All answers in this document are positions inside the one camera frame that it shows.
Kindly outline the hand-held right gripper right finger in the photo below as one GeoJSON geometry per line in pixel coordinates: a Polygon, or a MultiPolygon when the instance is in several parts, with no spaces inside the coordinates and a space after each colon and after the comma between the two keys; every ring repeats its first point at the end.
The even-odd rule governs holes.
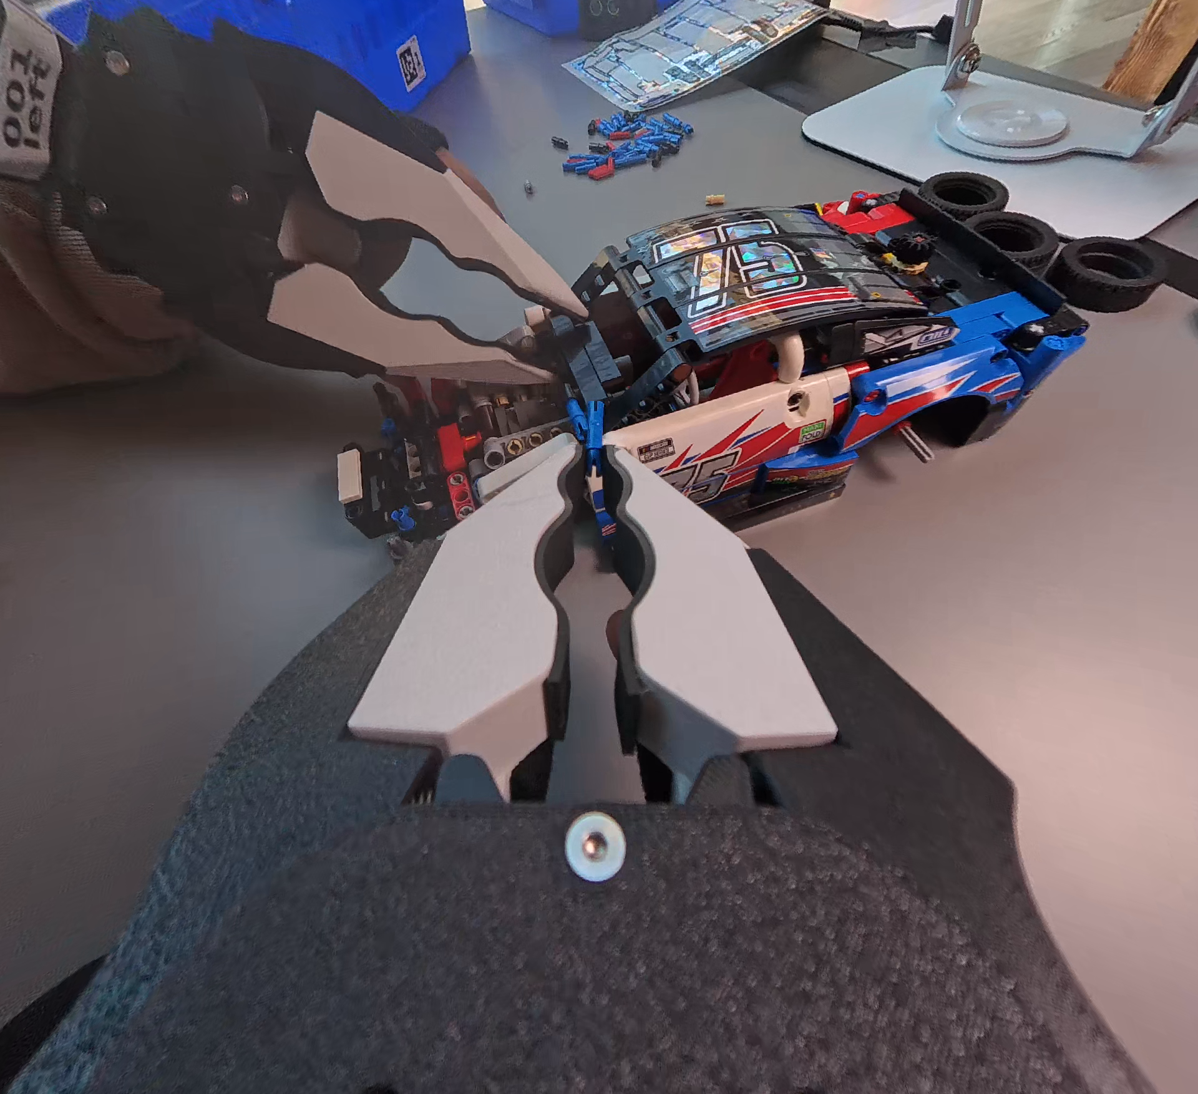
{"type": "Polygon", "coordinates": [[[696,781],[715,757],[824,747],[837,726],[742,540],[629,451],[607,447],[611,560],[625,585],[616,721],[696,781]]]}

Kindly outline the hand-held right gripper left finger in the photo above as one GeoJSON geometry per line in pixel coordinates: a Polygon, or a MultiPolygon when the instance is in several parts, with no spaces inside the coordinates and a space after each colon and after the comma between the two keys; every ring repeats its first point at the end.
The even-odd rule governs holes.
{"type": "Polygon", "coordinates": [[[357,740],[476,759],[505,803],[568,724],[557,589],[574,564],[583,448],[558,437],[515,472],[447,535],[348,721],[357,740]]]}

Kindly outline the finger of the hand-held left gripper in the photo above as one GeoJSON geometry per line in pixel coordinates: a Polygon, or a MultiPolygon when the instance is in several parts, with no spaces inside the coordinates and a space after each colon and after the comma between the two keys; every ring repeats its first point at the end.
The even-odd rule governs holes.
{"type": "Polygon", "coordinates": [[[276,282],[267,321],[374,364],[388,376],[491,387],[554,380],[499,345],[465,340],[440,320],[386,311],[352,278],[323,265],[276,282]]]}
{"type": "Polygon", "coordinates": [[[558,272],[442,159],[418,156],[420,146],[393,148],[318,112],[305,151],[318,194],[289,202],[284,259],[345,271],[365,262],[368,228],[383,227],[433,244],[459,270],[498,278],[528,302],[587,321],[558,272]]]}

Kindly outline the brick-built toy race car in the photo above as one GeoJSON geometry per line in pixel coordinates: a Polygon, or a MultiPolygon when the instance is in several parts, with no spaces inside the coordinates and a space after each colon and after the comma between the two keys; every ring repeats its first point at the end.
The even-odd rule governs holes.
{"type": "Polygon", "coordinates": [[[1083,348],[1044,276],[909,189],[674,221],[581,275],[587,322],[528,312],[548,387],[377,384],[382,447],[342,449],[339,503],[393,550],[441,536],[553,439],[587,459],[589,400],[605,448],[724,522],[829,502],[884,434],[924,461],[920,418],[985,441],[1083,348]]]}

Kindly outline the person's left forearm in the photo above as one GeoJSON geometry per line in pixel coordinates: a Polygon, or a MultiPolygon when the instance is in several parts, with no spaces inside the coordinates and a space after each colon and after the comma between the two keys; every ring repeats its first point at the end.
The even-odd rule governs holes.
{"type": "Polygon", "coordinates": [[[157,288],[99,266],[57,198],[3,179],[3,398],[154,379],[198,341],[157,288]]]}

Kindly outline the person's left hand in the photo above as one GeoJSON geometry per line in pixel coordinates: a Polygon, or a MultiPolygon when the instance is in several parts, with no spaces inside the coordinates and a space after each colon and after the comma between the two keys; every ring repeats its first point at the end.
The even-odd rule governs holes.
{"type": "Polygon", "coordinates": [[[506,221],[503,209],[499,204],[495,203],[493,195],[488,192],[488,188],[483,182],[474,174],[462,161],[456,159],[449,149],[442,149],[438,151],[438,158],[442,160],[442,164],[446,169],[457,175],[457,179],[470,189],[488,208],[501,221],[506,221]]]}

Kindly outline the pile of blue pins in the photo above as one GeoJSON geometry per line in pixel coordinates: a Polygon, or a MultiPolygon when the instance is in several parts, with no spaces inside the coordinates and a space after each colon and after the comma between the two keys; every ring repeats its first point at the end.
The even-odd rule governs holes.
{"type": "Polygon", "coordinates": [[[601,183],[637,168],[659,169],[666,159],[681,153],[695,130],[668,112],[649,116],[617,111],[589,120],[587,132],[588,140],[581,151],[563,153],[562,173],[601,183]]]}

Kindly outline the sticker sheet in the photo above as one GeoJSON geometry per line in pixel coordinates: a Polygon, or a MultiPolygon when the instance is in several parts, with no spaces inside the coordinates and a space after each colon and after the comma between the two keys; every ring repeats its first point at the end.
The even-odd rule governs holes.
{"type": "Polygon", "coordinates": [[[612,106],[649,112],[759,61],[829,13],[812,0],[678,0],[562,67],[612,106]]]}

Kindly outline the silver monitor stand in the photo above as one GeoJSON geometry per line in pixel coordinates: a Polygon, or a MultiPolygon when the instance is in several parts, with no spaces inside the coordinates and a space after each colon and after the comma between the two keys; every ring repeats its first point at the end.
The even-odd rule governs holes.
{"type": "Polygon", "coordinates": [[[1143,111],[981,68],[983,0],[957,0],[943,67],[863,91],[803,124],[817,146],[923,182],[971,170],[1066,238],[1147,237],[1197,198],[1197,66],[1143,111]]]}

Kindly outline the black rubber tire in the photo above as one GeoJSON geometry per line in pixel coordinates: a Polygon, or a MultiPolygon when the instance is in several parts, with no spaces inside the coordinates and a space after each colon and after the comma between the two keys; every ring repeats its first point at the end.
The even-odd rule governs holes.
{"type": "Polygon", "coordinates": [[[1065,244],[1046,278],[1074,309],[1118,314],[1142,307],[1166,275],[1161,257],[1136,242],[1088,237],[1065,244]]]}
{"type": "Polygon", "coordinates": [[[1027,214],[988,210],[967,219],[966,227],[1036,276],[1048,271],[1060,249],[1056,231],[1027,214]]]}
{"type": "Polygon", "coordinates": [[[971,219],[1009,208],[1010,189],[1000,180],[977,173],[942,173],[924,180],[920,198],[948,217],[967,223],[971,219]]]}

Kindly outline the wooden post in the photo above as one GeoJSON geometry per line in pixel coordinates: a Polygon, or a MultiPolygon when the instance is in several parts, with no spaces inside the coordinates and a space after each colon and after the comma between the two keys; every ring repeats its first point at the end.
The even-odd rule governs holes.
{"type": "Polygon", "coordinates": [[[1197,0],[1153,0],[1103,90],[1146,105],[1172,99],[1196,42],[1197,0]]]}

